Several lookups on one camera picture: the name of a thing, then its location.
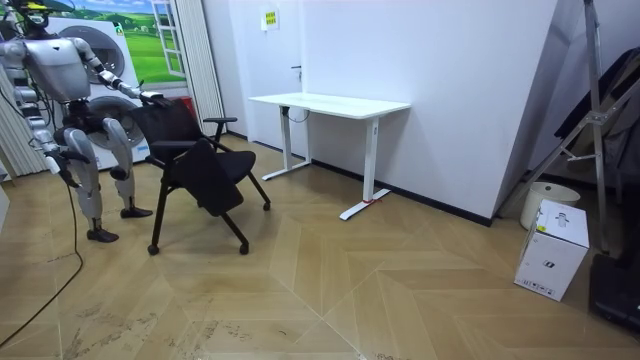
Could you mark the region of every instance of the black cable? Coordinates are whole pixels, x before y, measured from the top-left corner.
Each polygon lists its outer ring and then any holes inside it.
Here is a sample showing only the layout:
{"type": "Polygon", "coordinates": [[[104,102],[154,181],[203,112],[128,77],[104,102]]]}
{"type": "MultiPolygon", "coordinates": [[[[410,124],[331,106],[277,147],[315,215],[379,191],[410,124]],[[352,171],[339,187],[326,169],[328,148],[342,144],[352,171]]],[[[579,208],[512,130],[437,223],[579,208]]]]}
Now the black cable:
{"type": "MultiPolygon", "coordinates": [[[[34,88],[34,91],[36,92],[36,96],[38,97],[38,99],[42,99],[42,102],[44,102],[45,104],[44,106],[45,106],[45,109],[47,110],[47,116],[49,117],[49,120],[47,121],[46,125],[49,126],[49,123],[51,123],[53,116],[55,116],[55,111],[51,110],[50,104],[48,103],[48,101],[44,100],[44,98],[42,97],[42,94],[40,93],[40,90],[38,90],[37,87],[34,88]]],[[[7,98],[7,96],[4,94],[4,91],[2,91],[2,87],[0,87],[0,95],[2,96],[4,101],[6,101],[7,104],[9,104],[9,106],[11,107],[11,110],[13,110],[13,112],[15,112],[18,116],[24,119],[24,115],[22,114],[22,112],[20,112],[18,109],[16,109],[15,106],[13,106],[13,103],[11,102],[11,100],[9,100],[9,98],[7,98]]]]}
{"type": "Polygon", "coordinates": [[[58,130],[58,126],[56,126],[56,103],[55,100],[51,100],[51,121],[53,122],[53,130],[58,130]]]}
{"type": "Polygon", "coordinates": [[[53,127],[55,128],[56,124],[55,124],[55,119],[53,118],[53,112],[49,104],[49,95],[47,95],[46,92],[43,95],[43,93],[40,91],[40,88],[38,87],[38,84],[33,79],[33,76],[31,75],[31,73],[29,73],[29,78],[31,79],[31,87],[33,88],[33,91],[36,92],[36,96],[38,97],[38,100],[44,103],[45,110],[47,111],[48,119],[45,126],[49,126],[49,124],[53,122],[53,127]]]}
{"type": "Polygon", "coordinates": [[[13,334],[9,335],[9,337],[4,339],[4,341],[0,343],[0,349],[3,348],[9,341],[11,341],[11,339],[13,339],[16,335],[18,335],[22,330],[24,330],[24,328],[27,327],[27,325],[29,325],[36,317],[38,317],[38,315],[40,315],[40,313],[42,313],[44,309],[46,309],[47,306],[49,306],[53,302],[53,300],[55,300],[58,297],[58,295],[60,295],[60,293],[71,283],[71,281],[73,281],[73,279],[76,278],[76,276],[80,273],[80,270],[82,270],[82,267],[84,266],[84,260],[82,259],[82,256],[80,256],[80,253],[78,252],[78,219],[76,218],[76,208],[75,208],[75,205],[73,204],[73,198],[71,197],[71,188],[69,186],[67,186],[67,192],[69,193],[69,203],[71,203],[71,212],[73,213],[73,227],[74,227],[73,251],[78,256],[78,259],[80,259],[80,266],[78,266],[78,270],[76,270],[76,272],[73,275],[71,275],[69,280],[67,280],[67,282],[64,283],[64,285],[60,288],[60,290],[58,290],[58,292],[56,292],[53,295],[53,297],[51,297],[51,299],[49,299],[49,301],[47,301],[47,303],[40,308],[40,310],[38,310],[29,320],[27,320],[27,322],[25,322],[22,326],[20,326],[18,330],[14,331],[13,334]]]}
{"type": "Polygon", "coordinates": [[[307,116],[305,116],[304,119],[302,119],[300,121],[290,118],[288,112],[287,112],[287,119],[291,120],[292,122],[294,122],[296,124],[302,124],[303,122],[307,121],[307,119],[309,118],[309,115],[311,114],[311,111],[309,111],[309,110],[305,110],[305,111],[307,112],[307,116]]]}

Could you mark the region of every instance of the cylindrical object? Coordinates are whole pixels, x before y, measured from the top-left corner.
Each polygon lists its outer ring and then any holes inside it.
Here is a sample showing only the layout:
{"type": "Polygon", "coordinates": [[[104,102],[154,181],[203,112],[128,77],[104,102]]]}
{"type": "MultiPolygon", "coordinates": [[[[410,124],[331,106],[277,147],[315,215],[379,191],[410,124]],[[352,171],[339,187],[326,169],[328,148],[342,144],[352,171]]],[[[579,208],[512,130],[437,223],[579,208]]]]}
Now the cylindrical object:
{"type": "Polygon", "coordinates": [[[527,199],[524,202],[522,215],[520,215],[520,225],[529,230],[540,208],[543,199],[551,200],[560,204],[574,206],[580,200],[580,194],[564,186],[535,182],[529,189],[527,199]]]}

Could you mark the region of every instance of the chair seat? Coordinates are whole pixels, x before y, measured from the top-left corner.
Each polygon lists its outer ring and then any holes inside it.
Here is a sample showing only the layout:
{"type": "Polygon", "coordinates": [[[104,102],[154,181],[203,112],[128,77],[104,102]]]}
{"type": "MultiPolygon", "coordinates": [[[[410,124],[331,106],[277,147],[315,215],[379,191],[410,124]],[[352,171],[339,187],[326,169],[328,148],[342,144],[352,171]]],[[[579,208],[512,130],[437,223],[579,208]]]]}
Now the chair seat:
{"type": "Polygon", "coordinates": [[[256,163],[256,154],[251,151],[234,151],[216,154],[220,165],[234,183],[239,183],[256,163]]]}

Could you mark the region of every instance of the landscape poster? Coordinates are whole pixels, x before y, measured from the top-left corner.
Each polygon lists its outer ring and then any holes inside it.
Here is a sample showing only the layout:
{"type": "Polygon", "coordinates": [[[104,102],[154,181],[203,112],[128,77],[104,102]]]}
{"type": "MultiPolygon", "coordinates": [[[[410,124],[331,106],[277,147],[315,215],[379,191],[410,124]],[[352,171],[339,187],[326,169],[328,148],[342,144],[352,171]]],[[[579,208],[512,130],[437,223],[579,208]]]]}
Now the landscape poster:
{"type": "MultiPolygon", "coordinates": [[[[61,10],[54,16],[120,23],[127,39],[138,81],[144,80],[147,84],[185,81],[182,77],[169,74],[149,0],[74,0],[73,2],[75,11],[72,11],[71,2],[45,0],[45,4],[49,7],[61,10]]],[[[161,5],[158,10],[162,25],[168,25],[167,10],[164,5],[161,5]]],[[[165,31],[164,38],[167,47],[174,48],[170,32],[165,31]]],[[[175,54],[170,55],[172,68],[178,70],[180,68],[178,58],[175,54]]]]}

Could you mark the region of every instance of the white box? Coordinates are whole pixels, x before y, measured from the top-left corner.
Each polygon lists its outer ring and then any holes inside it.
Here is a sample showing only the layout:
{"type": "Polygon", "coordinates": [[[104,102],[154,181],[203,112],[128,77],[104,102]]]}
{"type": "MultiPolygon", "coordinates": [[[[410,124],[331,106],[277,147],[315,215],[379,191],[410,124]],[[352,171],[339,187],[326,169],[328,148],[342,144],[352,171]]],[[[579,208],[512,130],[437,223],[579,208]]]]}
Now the white box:
{"type": "Polygon", "coordinates": [[[589,250],[583,210],[542,200],[520,253],[515,284],[560,301],[589,250]]]}

